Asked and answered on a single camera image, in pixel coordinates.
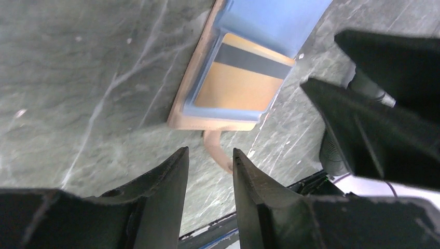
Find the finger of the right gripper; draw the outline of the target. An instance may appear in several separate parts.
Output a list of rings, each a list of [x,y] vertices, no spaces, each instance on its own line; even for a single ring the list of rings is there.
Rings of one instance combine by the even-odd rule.
[[[439,125],[310,78],[302,90],[355,176],[439,190]]]
[[[399,107],[439,123],[439,38],[343,30],[334,41]]]

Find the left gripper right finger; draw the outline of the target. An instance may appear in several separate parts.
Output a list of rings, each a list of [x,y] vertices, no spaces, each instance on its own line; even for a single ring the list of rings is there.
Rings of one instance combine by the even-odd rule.
[[[233,150],[241,248],[439,248],[439,210],[419,198],[302,196]]]

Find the tan leather card holder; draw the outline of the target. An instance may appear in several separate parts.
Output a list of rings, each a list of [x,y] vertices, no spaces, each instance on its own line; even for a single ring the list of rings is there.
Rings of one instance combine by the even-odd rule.
[[[275,102],[330,1],[216,1],[177,91],[168,126],[199,130],[232,172],[224,131],[250,131]]]

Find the gold credit card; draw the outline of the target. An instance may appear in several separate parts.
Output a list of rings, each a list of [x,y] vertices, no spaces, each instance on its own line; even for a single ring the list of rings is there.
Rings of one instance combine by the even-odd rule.
[[[227,33],[195,98],[197,107],[265,111],[294,59]]]

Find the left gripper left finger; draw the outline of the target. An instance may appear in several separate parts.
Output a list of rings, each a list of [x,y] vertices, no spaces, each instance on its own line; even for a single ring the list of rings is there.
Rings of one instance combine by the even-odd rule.
[[[1,248],[177,248],[189,150],[95,197],[1,189]]]

